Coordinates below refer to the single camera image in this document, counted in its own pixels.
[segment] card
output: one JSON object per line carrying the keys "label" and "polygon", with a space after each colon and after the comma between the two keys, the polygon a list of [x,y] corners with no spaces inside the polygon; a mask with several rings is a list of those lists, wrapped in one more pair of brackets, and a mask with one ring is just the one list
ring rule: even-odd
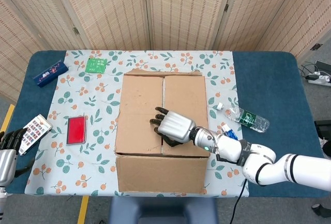
{"label": "card", "polygon": [[46,133],[52,129],[51,123],[46,121],[46,119],[39,114],[33,118],[24,128],[27,128],[27,131],[23,135],[22,143],[20,146],[19,153],[21,156],[25,155],[26,152]]}
{"label": "card", "polygon": [[86,64],[85,72],[104,73],[106,70],[107,59],[89,58]]}
{"label": "card", "polygon": [[84,116],[68,119],[67,145],[84,144],[86,139],[86,118]]}

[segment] robot finger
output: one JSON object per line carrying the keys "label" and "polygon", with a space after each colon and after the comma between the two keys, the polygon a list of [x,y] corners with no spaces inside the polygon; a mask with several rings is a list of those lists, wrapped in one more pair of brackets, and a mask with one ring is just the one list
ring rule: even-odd
{"label": "robot finger", "polygon": [[161,125],[161,121],[160,120],[157,120],[157,119],[150,119],[149,120],[149,123],[151,124],[156,124],[156,125]]}
{"label": "robot finger", "polygon": [[32,168],[34,163],[35,163],[35,158],[31,159],[30,162],[24,168],[16,170],[14,177],[19,177],[20,175],[24,174],[25,172],[28,172]]}
{"label": "robot finger", "polygon": [[177,145],[181,145],[182,143],[178,142],[178,141],[174,141],[171,140],[168,136],[165,135],[161,135],[163,140],[171,147],[177,146]]}
{"label": "robot finger", "polygon": [[14,142],[15,142],[15,138],[16,136],[20,133],[20,131],[22,131],[22,128],[19,130],[16,130],[11,136],[10,139],[6,145],[6,149],[12,149],[14,146]]}
{"label": "robot finger", "polygon": [[161,134],[158,130],[157,127],[154,128],[154,132],[157,133],[158,135],[162,136],[163,134]]}
{"label": "robot finger", "polygon": [[27,128],[22,129],[19,134],[15,137],[14,144],[12,146],[12,149],[15,149],[17,152],[19,151],[23,139],[23,135],[27,131]]}
{"label": "robot finger", "polygon": [[160,111],[162,114],[167,114],[169,112],[169,110],[161,107],[156,107],[155,110]]}
{"label": "robot finger", "polygon": [[157,114],[157,115],[155,115],[155,118],[158,119],[158,120],[163,120],[164,115],[163,114]]}
{"label": "robot finger", "polygon": [[6,136],[4,137],[3,141],[0,144],[0,150],[6,149],[8,141],[10,140],[10,137],[13,133],[14,132],[12,131],[6,134]]}

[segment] plastic bottle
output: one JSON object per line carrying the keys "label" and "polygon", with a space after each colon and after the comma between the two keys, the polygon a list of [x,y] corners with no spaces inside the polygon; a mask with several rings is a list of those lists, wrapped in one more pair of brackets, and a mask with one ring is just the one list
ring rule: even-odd
{"label": "plastic bottle", "polygon": [[226,108],[222,103],[219,103],[217,105],[217,110],[221,111],[227,118],[249,127],[256,132],[265,132],[270,125],[270,122],[267,119],[240,107]]}

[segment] yellow floor line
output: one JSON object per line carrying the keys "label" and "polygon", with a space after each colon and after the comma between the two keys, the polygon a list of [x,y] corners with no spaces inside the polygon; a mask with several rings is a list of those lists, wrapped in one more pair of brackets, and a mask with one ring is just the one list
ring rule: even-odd
{"label": "yellow floor line", "polygon": [[79,211],[77,224],[84,224],[85,215],[87,211],[88,196],[83,196],[81,210]]}
{"label": "yellow floor line", "polygon": [[9,125],[9,122],[10,122],[10,119],[11,119],[11,116],[12,116],[12,113],[14,112],[14,108],[15,108],[15,106],[13,104],[11,104],[9,106],[9,109],[7,111],[5,120],[4,120],[4,122],[3,122],[2,126],[1,126],[0,132],[2,132],[2,131],[5,132],[7,130],[7,127]]}

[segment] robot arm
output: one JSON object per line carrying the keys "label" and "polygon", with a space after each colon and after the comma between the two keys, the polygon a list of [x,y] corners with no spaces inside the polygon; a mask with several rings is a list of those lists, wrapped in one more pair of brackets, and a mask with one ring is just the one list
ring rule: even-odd
{"label": "robot arm", "polygon": [[234,140],[217,134],[175,112],[157,107],[163,115],[156,115],[151,124],[159,125],[154,131],[170,146],[193,141],[211,153],[219,161],[235,163],[243,167],[248,181],[258,185],[270,185],[289,181],[313,188],[331,191],[331,160],[286,154],[276,163],[276,154],[270,148]]}
{"label": "robot arm", "polygon": [[0,133],[0,223],[4,212],[4,206],[7,200],[5,187],[8,186],[14,177],[18,177],[28,171],[33,163],[32,160],[26,167],[16,170],[17,156],[21,146],[23,135],[27,128],[19,129],[5,135]]}

